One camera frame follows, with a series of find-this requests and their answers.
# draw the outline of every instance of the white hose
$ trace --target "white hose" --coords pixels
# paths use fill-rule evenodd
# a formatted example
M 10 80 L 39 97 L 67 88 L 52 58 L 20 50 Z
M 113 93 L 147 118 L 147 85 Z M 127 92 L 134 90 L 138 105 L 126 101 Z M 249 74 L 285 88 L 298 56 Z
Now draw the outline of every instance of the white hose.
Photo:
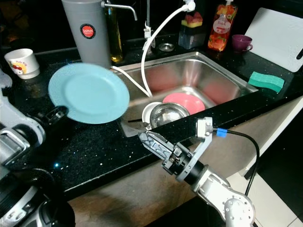
M 137 88 L 139 88 L 144 94 L 146 94 L 148 97 L 151 97 L 150 94 L 140 85 L 138 84 L 129 74 L 127 74 L 127 72 L 125 72 L 124 70 L 116 67 L 116 66 L 112 66 L 112 69 L 121 72 L 123 75 L 125 75 L 133 84 L 135 84 L 137 86 Z
M 154 40 L 154 38 L 158 35 L 158 33 L 163 29 L 163 27 L 174 17 L 176 16 L 178 13 L 183 12 L 183 11 L 187 11 L 188 9 L 188 5 L 183 5 L 181 8 L 178 8 L 176 11 L 174 11 L 172 14 L 170 14 L 163 22 L 162 24 L 157 28 L 157 30 L 154 32 L 154 34 L 152 34 L 152 36 L 148 39 L 145 49 L 143 51 L 143 55 L 142 55 L 142 60 L 141 60 L 141 75 L 142 75 L 142 80 L 143 80 L 143 84 L 145 86 L 145 89 L 148 93 L 149 97 L 152 97 L 152 92 L 150 90 L 150 88 L 148 87 L 147 84 L 147 80 L 146 80 L 146 76 L 145 76 L 145 72 L 144 72 L 144 63 L 145 63 L 145 57 L 147 54 L 147 50 L 150 47 L 152 41 Z

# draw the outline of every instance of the glass bottle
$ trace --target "glass bottle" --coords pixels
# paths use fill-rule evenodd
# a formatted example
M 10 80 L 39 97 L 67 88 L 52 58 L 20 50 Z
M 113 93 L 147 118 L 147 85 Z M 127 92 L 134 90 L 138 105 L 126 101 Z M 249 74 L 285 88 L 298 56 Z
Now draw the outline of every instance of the glass bottle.
M 110 57 L 113 62 L 120 62 L 123 60 L 123 54 L 116 9 L 108 7 L 104 10 L 107 21 Z

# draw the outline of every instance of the red logo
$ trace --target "red logo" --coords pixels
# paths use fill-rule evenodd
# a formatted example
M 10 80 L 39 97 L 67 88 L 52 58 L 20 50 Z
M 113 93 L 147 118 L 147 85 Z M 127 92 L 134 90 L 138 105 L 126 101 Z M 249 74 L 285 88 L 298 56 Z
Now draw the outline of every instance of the red logo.
M 92 39 L 96 34 L 95 28 L 90 24 L 83 24 L 80 30 L 82 35 L 87 39 Z

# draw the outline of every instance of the white cup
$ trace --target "white cup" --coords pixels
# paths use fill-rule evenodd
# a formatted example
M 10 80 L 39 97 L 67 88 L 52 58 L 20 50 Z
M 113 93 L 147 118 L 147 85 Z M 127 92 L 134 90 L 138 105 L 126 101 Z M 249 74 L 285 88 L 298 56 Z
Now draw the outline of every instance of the white cup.
M 21 79 L 31 79 L 40 73 L 39 64 L 31 49 L 11 51 L 4 58 Z

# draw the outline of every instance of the stainless steel sink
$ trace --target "stainless steel sink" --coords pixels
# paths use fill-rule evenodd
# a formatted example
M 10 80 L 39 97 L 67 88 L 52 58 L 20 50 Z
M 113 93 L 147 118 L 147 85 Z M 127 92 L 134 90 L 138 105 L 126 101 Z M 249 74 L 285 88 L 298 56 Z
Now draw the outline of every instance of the stainless steel sink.
M 144 87 L 140 66 L 138 63 L 121 68 Z M 144 107 L 151 102 L 162 102 L 168 94 L 183 92 L 197 96 L 208 109 L 257 91 L 199 52 L 148 61 L 145 63 L 145 74 L 152 98 L 147 97 L 124 75 L 118 74 L 130 93 L 129 107 L 121 118 L 121 126 L 127 137 L 145 130 L 141 121 Z

